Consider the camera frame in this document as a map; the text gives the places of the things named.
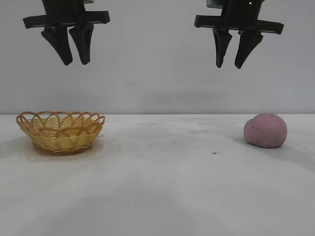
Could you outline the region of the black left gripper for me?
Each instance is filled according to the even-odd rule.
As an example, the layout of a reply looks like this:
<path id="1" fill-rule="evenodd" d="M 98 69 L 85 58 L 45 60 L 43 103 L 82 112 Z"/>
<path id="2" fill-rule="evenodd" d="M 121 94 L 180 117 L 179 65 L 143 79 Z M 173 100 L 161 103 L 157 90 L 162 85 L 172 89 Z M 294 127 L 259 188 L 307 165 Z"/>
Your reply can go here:
<path id="1" fill-rule="evenodd" d="M 25 28 L 46 27 L 41 35 L 54 48 L 64 65 L 73 62 L 69 47 L 67 28 L 49 28 L 56 26 L 70 27 L 69 33 L 77 48 L 81 63 L 91 61 L 91 39 L 93 24 L 107 24 L 110 22 L 108 11 L 87 11 L 85 4 L 94 3 L 93 0 L 43 0 L 45 15 L 29 16 L 23 19 Z"/>

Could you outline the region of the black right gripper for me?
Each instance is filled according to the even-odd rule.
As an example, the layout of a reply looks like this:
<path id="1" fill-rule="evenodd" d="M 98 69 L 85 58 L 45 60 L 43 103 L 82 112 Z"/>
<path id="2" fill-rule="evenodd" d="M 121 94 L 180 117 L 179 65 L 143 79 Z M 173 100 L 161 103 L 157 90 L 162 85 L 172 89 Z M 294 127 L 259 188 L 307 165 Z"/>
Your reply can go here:
<path id="1" fill-rule="evenodd" d="M 228 45 L 232 39 L 229 30 L 243 31 L 235 58 L 235 66 L 241 69 L 254 48 L 263 40 L 261 32 L 282 34 L 284 24 L 258 18 L 262 0 L 208 0 L 208 8 L 221 10 L 219 16 L 196 15 L 194 26 L 213 28 L 216 46 L 216 66 L 221 68 Z"/>

